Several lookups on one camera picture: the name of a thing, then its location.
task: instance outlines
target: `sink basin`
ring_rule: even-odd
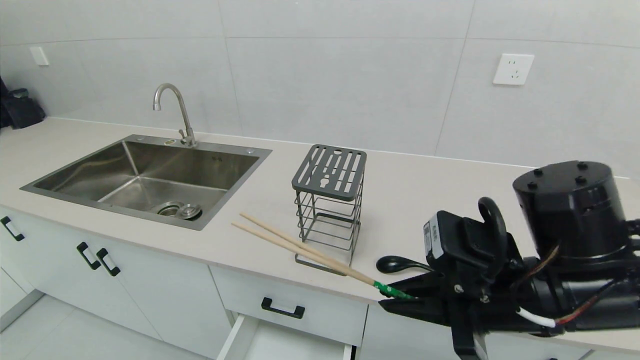
[[[270,152],[131,135],[22,190],[202,230]]]

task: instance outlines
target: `tile floor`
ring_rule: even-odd
[[[0,334],[2,360],[207,360],[45,295]]]

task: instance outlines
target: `white cable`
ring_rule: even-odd
[[[556,321],[554,319],[545,318],[543,316],[539,316],[536,314],[532,314],[526,311],[523,308],[516,310],[516,314],[522,316],[532,323],[536,323],[538,325],[546,326],[546,327],[556,327]]]

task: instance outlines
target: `beige countertop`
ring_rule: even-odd
[[[99,124],[48,118],[21,130],[0,133],[0,206],[119,241],[197,261],[274,277],[373,303],[383,297],[354,279],[294,262],[286,250],[230,225],[245,221],[245,211],[296,236],[295,191],[291,179],[310,145],[197,133],[201,142],[271,149],[273,152],[201,231],[128,217],[19,190],[49,172],[131,134],[175,138],[166,129]],[[362,229],[351,266],[390,283],[419,274],[383,275],[375,262],[395,254],[424,261],[422,225],[438,210],[481,220],[477,200],[493,198],[500,206],[523,256],[535,248],[511,183],[529,168],[430,156],[367,151],[362,201]],[[640,186],[617,179],[627,218],[640,218]],[[554,341],[574,341],[591,348],[640,351],[640,330],[575,332]]]

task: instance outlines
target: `wooden chopsticks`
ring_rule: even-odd
[[[231,224],[235,227],[238,227],[248,233],[258,236],[259,238],[266,240],[274,245],[278,245],[279,247],[283,247],[291,252],[294,252],[298,255],[309,258],[317,263],[320,263],[328,268],[331,268],[335,271],[341,272],[347,276],[350,276],[356,280],[362,281],[365,284],[374,286],[376,289],[382,291],[384,294],[389,295],[391,297],[397,297],[402,299],[414,299],[413,296],[408,295],[400,290],[394,289],[391,286],[384,285],[381,282],[375,281],[374,279],[366,276],[365,274],[352,269],[351,267],[323,254],[321,251],[303,243],[302,241],[298,241],[291,236],[271,227],[269,224],[264,223],[246,213],[240,213],[240,216],[243,218],[253,222],[254,224],[260,226],[261,228],[277,235],[278,237],[272,236],[270,234],[261,233],[260,231],[254,230],[246,225],[239,224],[237,222],[232,222]]]

